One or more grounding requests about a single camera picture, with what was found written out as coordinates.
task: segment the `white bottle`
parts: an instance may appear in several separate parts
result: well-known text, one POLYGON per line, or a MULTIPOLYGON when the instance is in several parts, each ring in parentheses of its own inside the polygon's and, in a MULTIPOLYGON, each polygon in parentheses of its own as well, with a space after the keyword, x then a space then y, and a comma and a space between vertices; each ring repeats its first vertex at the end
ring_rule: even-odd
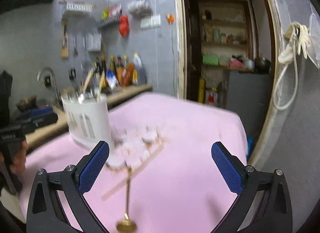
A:
POLYGON ((147 83, 146 70, 142 66, 141 59, 137 52, 133 54, 134 71, 132 75, 132 83, 134 85, 142 85, 147 83))

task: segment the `dark wooden door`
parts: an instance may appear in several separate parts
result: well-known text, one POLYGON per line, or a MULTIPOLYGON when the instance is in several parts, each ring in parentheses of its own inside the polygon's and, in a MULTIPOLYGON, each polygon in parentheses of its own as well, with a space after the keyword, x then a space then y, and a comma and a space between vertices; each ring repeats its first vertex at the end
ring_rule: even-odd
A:
POLYGON ((201 77, 201 27, 200 27, 200 12, 197 0, 188 0, 189 9, 189 32, 190 39, 187 41, 187 46, 190 46, 191 57, 188 57, 187 62, 187 99, 192 101, 198 100, 199 79, 201 77))

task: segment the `green box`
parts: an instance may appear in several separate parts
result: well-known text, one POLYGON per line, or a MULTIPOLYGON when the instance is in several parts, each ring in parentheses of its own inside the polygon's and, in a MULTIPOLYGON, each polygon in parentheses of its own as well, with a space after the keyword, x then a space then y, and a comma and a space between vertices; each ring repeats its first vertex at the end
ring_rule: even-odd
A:
POLYGON ((211 55, 203 55, 202 59, 203 64, 205 65, 219 65, 219 57, 218 56, 211 56, 211 55))

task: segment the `white hose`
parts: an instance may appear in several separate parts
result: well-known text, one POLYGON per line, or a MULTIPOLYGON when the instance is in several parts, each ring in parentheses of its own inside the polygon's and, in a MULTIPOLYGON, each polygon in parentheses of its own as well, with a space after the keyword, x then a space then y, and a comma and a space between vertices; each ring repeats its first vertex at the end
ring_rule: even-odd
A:
POLYGON ((284 69, 282 70, 279 79, 277 80, 277 83, 275 85, 275 89, 273 90, 273 105, 276 109, 278 109, 279 111, 283 111, 286 110, 294 101, 296 94, 297 94, 297 90, 298 90, 298 66, 297 66, 297 57, 296 57, 296 40, 293 40, 293 65, 294 65, 294 75, 295 75, 295 85, 294 85, 294 91, 292 94, 292 97, 290 98, 290 100, 284 105, 284 106, 279 106, 276 103, 276 94, 278 92, 279 89, 279 85, 281 80, 284 77, 285 72, 288 69, 288 64, 284 67, 284 69))

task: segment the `faucet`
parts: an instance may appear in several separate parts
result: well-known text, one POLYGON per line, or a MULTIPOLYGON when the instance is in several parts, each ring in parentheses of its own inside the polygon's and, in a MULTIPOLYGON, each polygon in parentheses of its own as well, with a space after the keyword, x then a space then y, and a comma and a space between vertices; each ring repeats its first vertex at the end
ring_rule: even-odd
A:
POLYGON ((49 71, 51 73, 51 76, 52 76, 52 80, 53 80, 53 86, 54 86, 54 93, 55 93, 55 96, 56 96, 56 101, 57 103, 60 104, 60 96, 58 94, 58 90, 57 90, 57 85, 56 85, 56 78, 55 78, 55 75, 54 75, 54 71, 49 68, 49 67, 44 67, 43 69, 41 69, 38 73, 38 76, 37 76, 37 80, 40 81, 40 76, 45 72, 45 71, 49 71))

